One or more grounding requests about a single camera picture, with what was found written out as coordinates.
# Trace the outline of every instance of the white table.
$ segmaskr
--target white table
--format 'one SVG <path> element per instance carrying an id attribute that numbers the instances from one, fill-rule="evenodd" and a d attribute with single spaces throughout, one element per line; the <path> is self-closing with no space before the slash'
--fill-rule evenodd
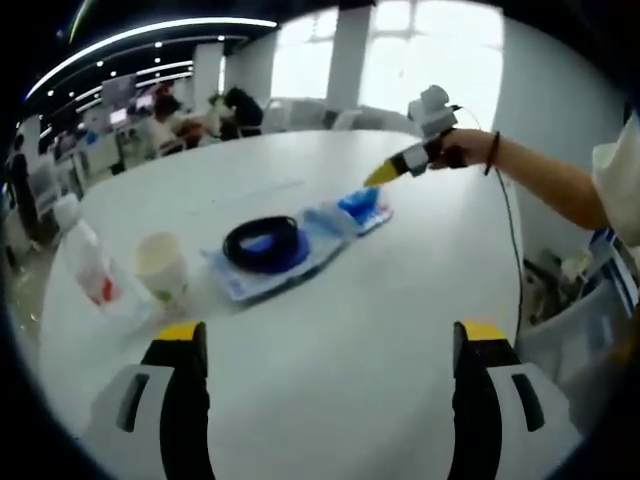
<path id="1" fill-rule="evenodd" d="M 518 273 L 502 191 L 481 168 L 387 186 L 393 219 L 308 282 L 245 308 L 198 251 L 240 222 L 348 193 L 415 142 L 391 132 L 300 132 L 183 152 L 87 193 L 86 218 L 130 265 L 145 234 L 176 233 L 193 317 L 207 322 L 209 451 L 217 478 L 446 478 L 454 447 L 453 323 L 516 333 Z M 518 246 L 520 220 L 508 186 Z M 60 253 L 47 287 L 40 369 L 74 432 L 92 399 L 155 331 L 116 328 Z"/>

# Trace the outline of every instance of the person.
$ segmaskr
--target person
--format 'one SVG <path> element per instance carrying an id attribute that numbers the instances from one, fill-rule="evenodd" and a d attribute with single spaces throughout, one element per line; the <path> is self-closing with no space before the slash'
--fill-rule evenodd
<path id="1" fill-rule="evenodd" d="M 175 153 L 198 145 L 207 127 L 196 120 L 184 119 L 177 114 L 180 103 L 171 95 L 156 99 L 149 130 L 153 147 L 164 154 Z"/>
<path id="2" fill-rule="evenodd" d="M 593 149 L 591 175 L 573 165 L 480 130 L 453 130 L 443 151 L 462 148 L 467 166 L 491 166 L 511 177 L 574 224 L 596 230 L 612 228 L 640 264 L 640 122 L 627 121 L 618 141 Z M 497 145 L 491 155 L 492 146 Z M 438 159 L 432 168 L 446 168 Z M 631 331 L 616 349 L 619 381 L 598 426 L 560 467 L 554 478 L 622 478 L 634 469 L 633 438 L 640 404 L 640 305 L 632 314 Z"/>
<path id="3" fill-rule="evenodd" d="M 211 102 L 221 119 L 222 140 L 261 135 L 260 125 L 264 113 L 258 102 L 244 90 L 233 87 L 222 97 Z"/>
<path id="4" fill-rule="evenodd" d="M 40 222 L 38 220 L 38 211 L 36 202 L 29 187 L 29 171 L 27 169 L 27 159 L 22 153 L 24 145 L 24 135 L 18 134 L 13 141 L 14 155 L 9 164 L 9 183 L 15 193 L 15 202 L 18 206 L 18 214 L 22 226 L 27 236 L 31 240 L 31 245 L 39 249 L 39 230 Z"/>

